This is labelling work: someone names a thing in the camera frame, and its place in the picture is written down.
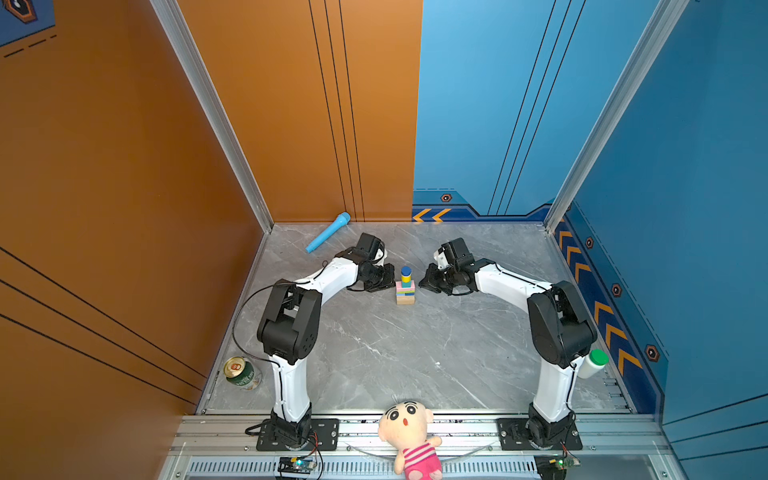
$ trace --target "white bottle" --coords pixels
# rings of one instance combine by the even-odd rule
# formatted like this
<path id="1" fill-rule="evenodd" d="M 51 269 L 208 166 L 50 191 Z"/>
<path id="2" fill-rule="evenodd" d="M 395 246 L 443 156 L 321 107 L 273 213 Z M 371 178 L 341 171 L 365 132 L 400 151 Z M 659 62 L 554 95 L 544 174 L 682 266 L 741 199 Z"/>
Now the white bottle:
<path id="1" fill-rule="evenodd" d="M 588 379 L 595 373 L 601 371 L 608 364 L 608 355 L 600 349 L 594 349 L 589 352 L 589 356 L 584 359 L 584 363 L 578 371 L 578 378 Z"/>

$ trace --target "table surface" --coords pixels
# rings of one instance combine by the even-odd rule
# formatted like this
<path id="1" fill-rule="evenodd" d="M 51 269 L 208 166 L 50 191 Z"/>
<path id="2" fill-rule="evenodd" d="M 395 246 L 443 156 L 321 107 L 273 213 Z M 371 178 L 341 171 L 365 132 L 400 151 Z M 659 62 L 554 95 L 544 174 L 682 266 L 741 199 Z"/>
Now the table surface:
<path id="1" fill-rule="evenodd" d="M 304 247 L 325 226 L 278 223 L 269 235 L 249 291 L 317 271 L 324 260 L 376 235 L 387 261 L 424 277 L 441 244 L 463 237 L 475 258 L 489 258 L 531 278 L 573 281 L 557 248 L 534 223 L 351 223 L 312 253 Z M 235 333 L 253 354 L 264 356 L 257 327 L 269 292 L 256 295 L 240 315 Z M 398 306 L 395 290 L 342 290 L 323 306 L 317 344 L 307 358 L 307 390 L 313 412 L 381 410 L 416 399 L 432 409 L 501 409 L 527 412 L 538 386 L 540 357 L 531 341 L 528 315 L 484 293 L 447 296 L 424 289 L 416 303 Z M 226 338 L 226 360 L 240 355 Z M 256 362 L 263 382 L 247 392 L 219 371 L 205 404 L 209 413 L 269 412 L 274 402 L 270 364 Z M 609 371 L 582 380 L 574 391 L 577 411 L 618 412 Z"/>

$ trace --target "green bottle cap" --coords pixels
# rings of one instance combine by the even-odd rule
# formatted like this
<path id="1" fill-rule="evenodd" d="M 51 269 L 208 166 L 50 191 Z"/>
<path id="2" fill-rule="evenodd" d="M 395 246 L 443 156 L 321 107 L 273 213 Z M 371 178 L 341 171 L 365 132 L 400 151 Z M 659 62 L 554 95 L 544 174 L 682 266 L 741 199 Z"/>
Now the green bottle cap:
<path id="1" fill-rule="evenodd" d="M 589 360 L 597 366 L 603 366 L 608 364 L 608 355 L 600 349 L 594 349 L 589 354 Z"/>

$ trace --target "doll arm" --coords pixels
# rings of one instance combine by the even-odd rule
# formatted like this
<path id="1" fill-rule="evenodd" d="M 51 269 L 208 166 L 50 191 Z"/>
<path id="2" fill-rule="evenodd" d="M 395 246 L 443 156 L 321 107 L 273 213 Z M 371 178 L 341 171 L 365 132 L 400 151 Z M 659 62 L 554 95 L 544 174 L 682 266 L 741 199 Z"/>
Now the doll arm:
<path id="1" fill-rule="evenodd" d="M 406 457 L 402 454 L 402 452 L 397 452 L 397 456 L 395 457 L 395 473 L 400 475 L 405 466 Z"/>

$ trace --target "pink doll clothes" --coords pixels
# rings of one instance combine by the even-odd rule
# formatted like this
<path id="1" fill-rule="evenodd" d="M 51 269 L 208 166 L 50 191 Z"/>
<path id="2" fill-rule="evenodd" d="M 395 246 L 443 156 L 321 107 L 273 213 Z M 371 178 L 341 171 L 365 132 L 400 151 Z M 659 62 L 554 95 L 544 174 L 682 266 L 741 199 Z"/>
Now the pink doll clothes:
<path id="1" fill-rule="evenodd" d="M 442 465 L 435 452 L 435 448 L 429 443 L 425 443 L 415 449 L 403 449 L 402 454 L 406 459 L 405 471 L 408 480 L 429 480 L 431 478 L 442 478 Z M 421 472 L 421 475 L 411 476 L 411 472 Z M 440 472 L 438 475 L 431 475 L 434 472 Z"/>

